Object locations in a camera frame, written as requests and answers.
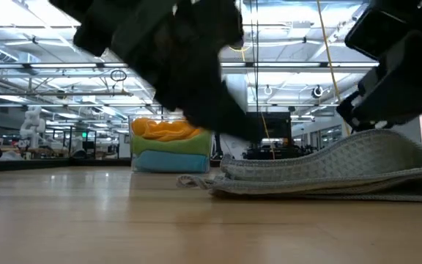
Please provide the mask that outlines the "black aluminium table frame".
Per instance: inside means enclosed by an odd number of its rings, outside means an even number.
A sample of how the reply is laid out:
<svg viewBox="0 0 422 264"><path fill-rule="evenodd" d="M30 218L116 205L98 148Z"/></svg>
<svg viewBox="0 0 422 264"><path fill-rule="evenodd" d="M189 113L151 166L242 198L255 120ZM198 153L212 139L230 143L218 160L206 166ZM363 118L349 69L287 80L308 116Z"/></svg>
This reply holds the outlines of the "black aluminium table frame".
<svg viewBox="0 0 422 264"><path fill-rule="evenodd" d="M31 161L0 161L0 172L18 171L27 169L53 169L70 166L101 166L101 167L130 167L132 161L129 159L110 159L110 160L92 160L92 159L41 159Z"/></svg>

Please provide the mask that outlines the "grey microfiber towel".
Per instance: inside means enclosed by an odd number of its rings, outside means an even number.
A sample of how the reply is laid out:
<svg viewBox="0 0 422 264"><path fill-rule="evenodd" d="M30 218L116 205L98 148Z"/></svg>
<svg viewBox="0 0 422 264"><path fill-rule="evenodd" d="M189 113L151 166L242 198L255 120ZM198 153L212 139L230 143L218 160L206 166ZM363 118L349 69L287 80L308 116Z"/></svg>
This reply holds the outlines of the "grey microfiber towel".
<svg viewBox="0 0 422 264"><path fill-rule="evenodd" d="M422 144L396 131L364 131L300 158L226 156L219 175L181 175L177 186L246 199L422 202Z"/></svg>

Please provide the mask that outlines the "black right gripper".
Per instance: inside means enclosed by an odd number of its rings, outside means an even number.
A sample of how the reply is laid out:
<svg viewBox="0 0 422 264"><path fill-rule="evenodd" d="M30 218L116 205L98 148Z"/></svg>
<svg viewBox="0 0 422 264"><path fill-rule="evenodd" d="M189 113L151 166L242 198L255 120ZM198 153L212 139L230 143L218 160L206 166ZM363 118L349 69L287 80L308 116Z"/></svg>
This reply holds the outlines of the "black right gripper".
<svg viewBox="0 0 422 264"><path fill-rule="evenodd" d="M352 132L391 129L422 114L422 33L410 32L360 82L336 111Z"/></svg>

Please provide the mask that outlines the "blue microfiber towel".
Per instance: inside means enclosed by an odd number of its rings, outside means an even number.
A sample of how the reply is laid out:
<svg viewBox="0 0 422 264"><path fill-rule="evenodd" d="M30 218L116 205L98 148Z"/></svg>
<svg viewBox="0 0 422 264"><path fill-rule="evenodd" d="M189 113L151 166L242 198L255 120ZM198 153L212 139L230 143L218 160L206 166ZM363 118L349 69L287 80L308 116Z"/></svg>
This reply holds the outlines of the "blue microfiber towel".
<svg viewBox="0 0 422 264"><path fill-rule="evenodd" d="M132 168L137 172L205 173L209 171L210 161L205 155L146 150L133 156Z"/></svg>

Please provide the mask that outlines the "orange microfiber towel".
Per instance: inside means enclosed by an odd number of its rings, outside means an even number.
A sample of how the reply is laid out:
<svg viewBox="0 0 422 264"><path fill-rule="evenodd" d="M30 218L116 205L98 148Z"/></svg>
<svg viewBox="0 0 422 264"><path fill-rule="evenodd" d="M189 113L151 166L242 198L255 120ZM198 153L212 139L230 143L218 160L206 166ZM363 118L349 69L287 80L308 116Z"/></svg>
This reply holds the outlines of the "orange microfiber towel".
<svg viewBox="0 0 422 264"><path fill-rule="evenodd" d="M142 117L132 121L131 125L135 135L159 142L191 139L203 132L202 129L192 126L185 120L157 122Z"/></svg>

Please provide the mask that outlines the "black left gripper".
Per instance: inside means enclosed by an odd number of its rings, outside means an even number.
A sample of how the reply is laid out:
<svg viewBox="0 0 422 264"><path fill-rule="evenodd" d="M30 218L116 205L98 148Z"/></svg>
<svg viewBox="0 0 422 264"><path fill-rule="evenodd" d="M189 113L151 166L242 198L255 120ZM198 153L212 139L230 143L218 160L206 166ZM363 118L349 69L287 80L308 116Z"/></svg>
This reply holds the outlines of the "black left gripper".
<svg viewBox="0 0 422 264"><path fill-rule="evenodd" d="M117 48L155 89L155 100L180 109L200 128L247 142L262 139L221 77L219 53L243 41L235 0L118 0L125 19Z"/></svg>

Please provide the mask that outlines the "bright green microfiber towel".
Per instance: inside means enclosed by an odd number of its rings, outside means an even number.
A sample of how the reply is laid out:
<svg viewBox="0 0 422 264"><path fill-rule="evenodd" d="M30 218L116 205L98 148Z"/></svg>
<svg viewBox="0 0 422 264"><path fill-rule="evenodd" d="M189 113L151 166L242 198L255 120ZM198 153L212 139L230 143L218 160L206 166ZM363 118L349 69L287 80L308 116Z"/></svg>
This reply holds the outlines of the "bright green microfiber towel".
<svg viewBox="0 0 422 264"><path fill-rule="evenodd" d="M174 140L170 142L160 142L158 140L134 136L130 143L131 151L135 155L140 155L146 150L191 155L209 155L211 146L212 134L208 131L204 131L190 139Z"/></svg>

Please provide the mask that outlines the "black monitor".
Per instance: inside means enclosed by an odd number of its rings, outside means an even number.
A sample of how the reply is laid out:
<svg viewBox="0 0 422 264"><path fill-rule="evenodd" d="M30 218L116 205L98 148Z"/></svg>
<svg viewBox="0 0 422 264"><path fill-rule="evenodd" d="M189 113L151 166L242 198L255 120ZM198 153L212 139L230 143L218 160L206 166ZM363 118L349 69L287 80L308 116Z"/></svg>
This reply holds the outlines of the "black monitor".
<svg viewBox="0 0 422 264"><path fill-rule="evenodd" d="M264 138L289 139L292 137L292 119L289 112L260 112L259 121Z"/></svg>

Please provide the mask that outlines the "clear plastic bin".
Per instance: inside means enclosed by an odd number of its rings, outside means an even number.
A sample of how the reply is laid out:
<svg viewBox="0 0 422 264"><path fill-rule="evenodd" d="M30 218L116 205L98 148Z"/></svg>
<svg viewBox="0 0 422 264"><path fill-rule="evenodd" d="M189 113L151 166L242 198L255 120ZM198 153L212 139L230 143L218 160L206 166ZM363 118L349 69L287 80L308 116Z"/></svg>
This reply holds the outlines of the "clear plastic bin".
<svg viewBox="0 0 422 264"><path fill-rule="evenodd" d="M141 117L130 123L133 168L138 172L205 173L210 168L212 133L185 120Z"/></svg>

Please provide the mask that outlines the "white pillar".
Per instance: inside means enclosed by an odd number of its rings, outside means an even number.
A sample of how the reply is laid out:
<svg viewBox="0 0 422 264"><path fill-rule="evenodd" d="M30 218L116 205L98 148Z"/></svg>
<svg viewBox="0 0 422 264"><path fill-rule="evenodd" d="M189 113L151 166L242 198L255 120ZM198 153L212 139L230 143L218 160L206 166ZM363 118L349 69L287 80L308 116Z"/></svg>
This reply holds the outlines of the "white pillar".
<svg viewBox="0 0 422 264"><path fill-rule="evenodd" d="M243 74L228 74L225 81L229 93L243 111L248 108L247 81Z"/></svg>

